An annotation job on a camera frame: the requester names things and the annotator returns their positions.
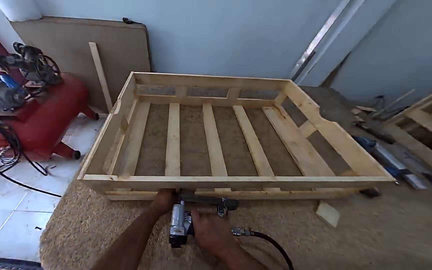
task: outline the white tile floor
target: white tile floor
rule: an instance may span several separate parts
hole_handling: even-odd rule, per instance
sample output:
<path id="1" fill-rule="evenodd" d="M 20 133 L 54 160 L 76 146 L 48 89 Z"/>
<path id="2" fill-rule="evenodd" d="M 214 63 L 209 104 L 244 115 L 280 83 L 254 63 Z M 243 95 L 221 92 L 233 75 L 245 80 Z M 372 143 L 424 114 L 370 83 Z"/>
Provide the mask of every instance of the white tile floor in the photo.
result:
<path id="1" fill-rule="evenodd" d="M 81 151 L 81 155 L 87 154 L 105 119 L 101 115 L 95 121 L 79 114 L 69 125 L 62 141 Z M 7 171 L 6 175 L 26 185 L 62 195 L 82 159 L 67 160 L 53 155 L 50 160 L 41 162 L 49 168 L 48 176 L 41 175 L 23 161 Z M 39 261 L 39 236 L 59 200 L 58 197 L 18 186 L 0 176 L 0 258 Z"/>

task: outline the blue wall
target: blue wall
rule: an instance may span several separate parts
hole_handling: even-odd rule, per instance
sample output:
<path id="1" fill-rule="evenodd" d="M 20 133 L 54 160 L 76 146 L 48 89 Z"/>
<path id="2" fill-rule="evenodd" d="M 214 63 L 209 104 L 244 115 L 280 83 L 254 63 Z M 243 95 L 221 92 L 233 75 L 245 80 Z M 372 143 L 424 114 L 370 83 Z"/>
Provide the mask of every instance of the blue wall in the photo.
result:
<path id="1" fill-rule="evenodd" d="M 351 52 L 333 88 L 355 101 L 390 101 L 417 89 L 399 105 L 432 92 L 432 1 L 395 3 Z"/>
<path id="2" fill-rule="evenodd" d="M 46 16 L 144 23 L 154 70 L 288 78 L 339 0 L 36 0 Z"/>

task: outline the red air compressor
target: red air compressor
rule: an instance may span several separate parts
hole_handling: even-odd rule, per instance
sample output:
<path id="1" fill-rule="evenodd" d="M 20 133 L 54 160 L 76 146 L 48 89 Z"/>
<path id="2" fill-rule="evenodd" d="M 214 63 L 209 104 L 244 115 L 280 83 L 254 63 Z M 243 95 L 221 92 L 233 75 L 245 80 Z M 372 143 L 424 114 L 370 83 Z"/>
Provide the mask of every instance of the red air compressor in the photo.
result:
<path id="1" fill-rule="evenodd" d="M 3 124 L 16 135 L 18 151 L 32 161 L 47 160 L 53 153 L 79 159 L 81 153 L 61 139 L 79 113 L 98 120 L 98 114 L 87 106 L 88 89 L 73 75 L 61 73 L 53 59 L 39 48 L 18 42 L 13 47 L 19 54 L 0 55 L 0 70 L 18 68 L 25 81 L 20 85 L 0 81 L 0 109 L 15 112 L 15 117 L 3 120 Z M 31 92 L 21 87 L 27 81 L 41 87 Z M 0 152 L 10 146 L 2 133 L 4 130 L 0 130 Z"/>
<path id="2" fill-rule="evenodd" d="M 62 82 L 47 88 L 45 95 L 26 102 L 16 110 L 15 119 L 3 120 L 15 131 L 21 148 L 33 161 L 43 161 L 57 154 L 69 159 L 79 159 L 81 153 L 61 142 L 64 133 L 80 112 L 98 120 L 88 105 L 88 89 L 75 76 L 62 73 Z M 0 133 L 0 148 L 8 142 Z"/>

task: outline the hand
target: hand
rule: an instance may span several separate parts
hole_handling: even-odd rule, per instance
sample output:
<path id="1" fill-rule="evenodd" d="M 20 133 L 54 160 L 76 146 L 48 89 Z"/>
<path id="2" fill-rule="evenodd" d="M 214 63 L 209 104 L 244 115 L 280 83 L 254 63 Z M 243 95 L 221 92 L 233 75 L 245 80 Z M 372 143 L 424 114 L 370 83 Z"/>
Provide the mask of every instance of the hand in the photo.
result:
<path id="1" fill-rule="evenodd" d="M 169 212 L 176 201 L 176 190 L 169 188 L 162 188 L 154 198 L 149 209 L 159 216 Z"/>
<path id="2" fill-rule="evenodd" d="M 191 211 L 196 243 L 220 260 L 235 248 L 241 248 L 233 237 L 229 221 L 216 214 L 200 214 Z"/>

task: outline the air hose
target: air hose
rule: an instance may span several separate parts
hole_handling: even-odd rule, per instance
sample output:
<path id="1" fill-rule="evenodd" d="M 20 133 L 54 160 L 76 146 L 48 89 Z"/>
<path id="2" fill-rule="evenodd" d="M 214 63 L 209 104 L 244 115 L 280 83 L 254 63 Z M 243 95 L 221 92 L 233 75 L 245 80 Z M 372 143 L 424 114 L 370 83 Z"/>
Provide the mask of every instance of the air hose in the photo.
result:
<path id="1" fill-rule="evenodd" d="M 235 236 L 254 236 L 254 237 L 259 237 L 262 238 L 270 243 L 273 244 L 273 246 L 276 247 L 276 249 L 279 250 L 279 252 L 281 253 L 281 255 L 283 255 L 284 260 L 286 260 L 287 266 L 289 268 L 289 270 L 294 270 L 293 267 L 293 263 L 291 262 L 290 257 L 286 254 L 286 251 L 284 251 L 284 249 L 279 245 L 279 243 L 277 243 L 273 238 L 269 237 L 268 235 L 258 232 L 258 231 L 254 231 L 254 230 L 244 230 L 241 228 L 232 228 L 231 229 L 233 235 Z"/>

